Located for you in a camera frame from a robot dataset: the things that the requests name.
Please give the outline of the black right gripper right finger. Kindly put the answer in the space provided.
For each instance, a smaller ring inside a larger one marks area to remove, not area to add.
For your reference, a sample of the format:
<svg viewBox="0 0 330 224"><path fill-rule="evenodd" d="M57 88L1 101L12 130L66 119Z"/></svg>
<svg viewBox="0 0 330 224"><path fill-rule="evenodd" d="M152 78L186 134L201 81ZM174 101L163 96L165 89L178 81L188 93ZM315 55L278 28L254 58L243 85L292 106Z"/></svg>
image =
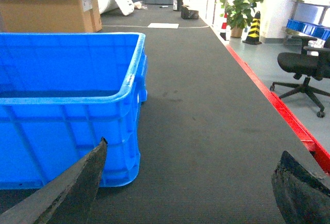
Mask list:
<svg viewBox="0 0 330 224"><path fill-rule="evenodd" d="M285 150L271 183L285 223L329 223L329 175L323 170L308 169Z"/></svg>

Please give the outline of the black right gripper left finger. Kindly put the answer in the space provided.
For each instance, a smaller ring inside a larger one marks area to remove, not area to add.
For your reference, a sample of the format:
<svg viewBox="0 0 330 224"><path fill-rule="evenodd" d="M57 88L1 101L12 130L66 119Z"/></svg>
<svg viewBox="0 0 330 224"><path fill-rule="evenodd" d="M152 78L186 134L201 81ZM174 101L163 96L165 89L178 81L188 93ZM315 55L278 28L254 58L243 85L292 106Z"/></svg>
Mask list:
<svg viewBox="0 0 330 224"><path fill-rule="evenodd" d="M1 223L87 223L108 142L100 143L43 188L1 214Z"/></svg>

